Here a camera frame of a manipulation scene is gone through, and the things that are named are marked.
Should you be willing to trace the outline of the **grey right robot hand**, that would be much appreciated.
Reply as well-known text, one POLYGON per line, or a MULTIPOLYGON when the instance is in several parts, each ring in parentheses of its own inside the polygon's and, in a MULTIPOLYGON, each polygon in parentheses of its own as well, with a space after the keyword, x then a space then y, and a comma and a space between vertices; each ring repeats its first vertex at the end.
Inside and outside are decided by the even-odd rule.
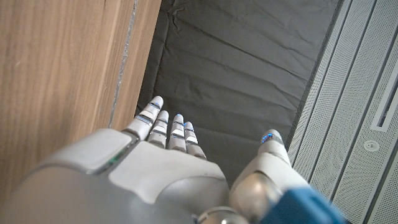
POLYGON ((269 130, 232 186, 169 119, 160 96, 122 131, 101 129, 41 162, 1 209, 2 223, 256 223, 308 187, 269 130))

